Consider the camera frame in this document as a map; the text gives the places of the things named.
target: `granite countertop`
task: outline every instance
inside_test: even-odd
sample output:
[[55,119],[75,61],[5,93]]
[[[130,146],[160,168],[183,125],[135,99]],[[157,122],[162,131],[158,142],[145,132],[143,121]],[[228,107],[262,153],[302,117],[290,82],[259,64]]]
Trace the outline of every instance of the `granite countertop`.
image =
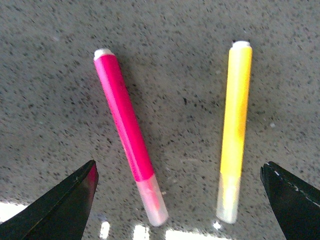
[[[94,159],[84,240],[99,239],[102,222],[108,240],[284,240],[259,171],[274,161],[320,187],[319,9],[298,0],[2,1],[0,202],[28,205]],[[253,62],[229,225],[215,208],[233,40],[250,40]],[[148,223],[97,77],[101,47],[118,57],[164,192],[162,227]]]

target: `pink highlighter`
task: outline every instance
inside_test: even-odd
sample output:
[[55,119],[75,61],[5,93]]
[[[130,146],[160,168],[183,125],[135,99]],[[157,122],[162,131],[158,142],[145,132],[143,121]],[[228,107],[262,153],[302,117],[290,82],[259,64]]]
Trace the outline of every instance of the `pink highlighter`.
[[160,226],[169,215],[117,58],[104,48],[94,52],[93,61],[148,219],[153,226]]

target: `yellow highlighter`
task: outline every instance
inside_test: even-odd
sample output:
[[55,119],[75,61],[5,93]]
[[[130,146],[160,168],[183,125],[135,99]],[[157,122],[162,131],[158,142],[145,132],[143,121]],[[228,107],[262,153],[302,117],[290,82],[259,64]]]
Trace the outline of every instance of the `yellow highlighter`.
[[244,155],[252,48],[236,41],[229,51],[221,167],[216,216],[228,224],[237,220]]

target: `marker cap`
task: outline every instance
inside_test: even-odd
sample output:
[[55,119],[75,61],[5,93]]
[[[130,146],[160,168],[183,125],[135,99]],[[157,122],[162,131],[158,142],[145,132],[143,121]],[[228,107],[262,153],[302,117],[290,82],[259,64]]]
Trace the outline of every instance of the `marker cap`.
[[168,219],[168,211],[161,194],[156,175],[153,174],[149,179],[137,181],[141,199],[151,225],[158,227]]

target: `translucent marker end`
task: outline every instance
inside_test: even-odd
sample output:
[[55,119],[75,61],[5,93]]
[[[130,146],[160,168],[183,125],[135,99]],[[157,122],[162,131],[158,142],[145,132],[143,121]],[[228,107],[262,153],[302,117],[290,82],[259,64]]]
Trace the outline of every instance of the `translucent marker end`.
[[220,173],[216,216],[227,224],[237,220],[240,180],[240,177]]
[[156,175],[147,180],[137,181],[141,199],[151,225],[159,227],[168,219],[168,211],[162,197]]

